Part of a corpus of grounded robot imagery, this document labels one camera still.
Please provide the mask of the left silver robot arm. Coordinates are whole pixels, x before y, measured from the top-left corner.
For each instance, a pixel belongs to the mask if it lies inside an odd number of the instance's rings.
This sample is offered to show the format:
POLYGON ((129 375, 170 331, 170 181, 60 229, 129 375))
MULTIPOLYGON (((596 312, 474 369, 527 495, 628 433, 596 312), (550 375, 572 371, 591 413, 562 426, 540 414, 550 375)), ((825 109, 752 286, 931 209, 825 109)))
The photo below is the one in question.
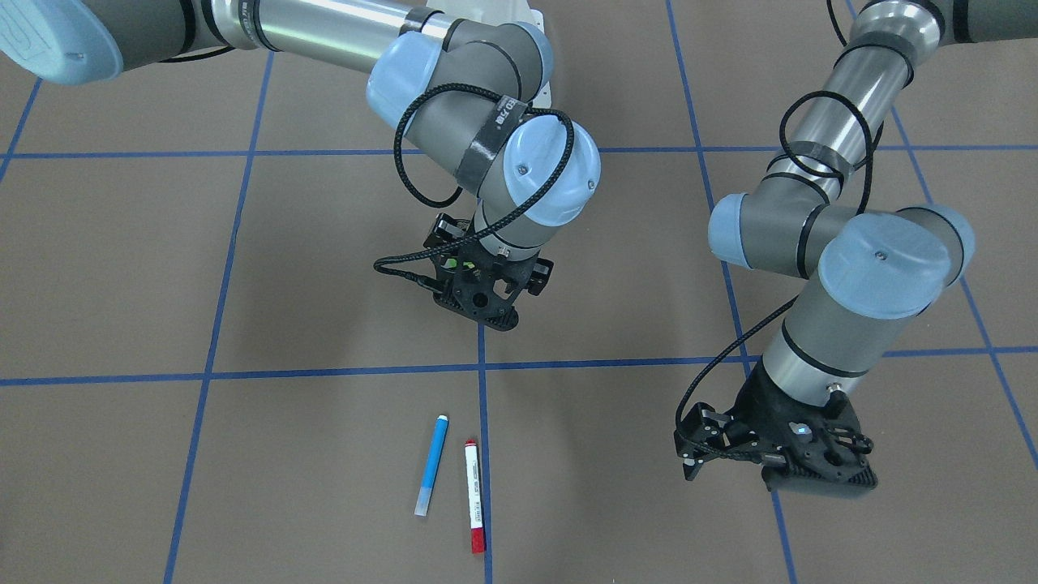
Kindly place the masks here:
POLYGON ((849 397, 897 337, 963 278, 976 240, 941 204, 868 210, 874 158, 896 99, 946 45, 1036 37, 1034 1, 871 1, 861 7, 826 85, 783 114, 778 154, 757 188, 723 197, 708 225, 717 259, 804 280, 778 310, 723 347, 690 389, 753 335, 774 340, 730 410, 677 406, 686 480, 705 463, 760 466, 764 484, 828 496, 877 486, 873 442, 849 397))

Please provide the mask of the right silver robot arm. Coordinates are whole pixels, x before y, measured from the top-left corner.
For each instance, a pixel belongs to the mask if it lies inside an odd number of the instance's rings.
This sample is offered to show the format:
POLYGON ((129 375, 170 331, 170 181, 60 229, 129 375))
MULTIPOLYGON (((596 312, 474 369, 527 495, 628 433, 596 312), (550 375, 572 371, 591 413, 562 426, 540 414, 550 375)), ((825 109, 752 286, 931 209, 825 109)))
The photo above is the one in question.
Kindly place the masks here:
POLYGON ((375 270, 431 288, 400 269, 432 258, 459 273, 532 290, 552 263, 541 247, 581 214, 600 177, 581 126, 532 100, 555 69, 544 33, 526 22, 482 24, 390 1, 4 1, 2 52, 45 81, 81 85, 153 63, 197 62, 269 49, 367 74, 371 110, 394 130, 393 156, 418 202, 446 208, 405 173, 409 141, 477 196, 469 230, 441 221, 426 251, 375 270))

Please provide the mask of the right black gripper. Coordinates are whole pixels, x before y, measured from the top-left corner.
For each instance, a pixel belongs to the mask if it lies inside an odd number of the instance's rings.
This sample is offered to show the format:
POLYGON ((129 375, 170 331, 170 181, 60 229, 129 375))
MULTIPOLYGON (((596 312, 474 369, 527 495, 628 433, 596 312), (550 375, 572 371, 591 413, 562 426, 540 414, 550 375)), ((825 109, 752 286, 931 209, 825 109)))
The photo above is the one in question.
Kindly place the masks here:
POLYGON ((441 213, 425 241, 437 281, 503 281, 504 244, 477 214, 458 221, 441 213))

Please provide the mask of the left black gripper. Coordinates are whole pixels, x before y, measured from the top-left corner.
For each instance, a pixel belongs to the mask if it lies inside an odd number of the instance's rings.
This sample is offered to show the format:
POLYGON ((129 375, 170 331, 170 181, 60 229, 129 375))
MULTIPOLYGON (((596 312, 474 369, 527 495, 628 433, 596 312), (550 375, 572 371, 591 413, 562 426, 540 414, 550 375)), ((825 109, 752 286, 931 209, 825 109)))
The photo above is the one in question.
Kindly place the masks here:
POLYGON ((822 406, 798 401, 759 363, 727 413, 698 402, 677 423, 685 479, 694 480, 711 461, 762 463, 772 472, 842 472, 844 392, 823 393, 822 406))

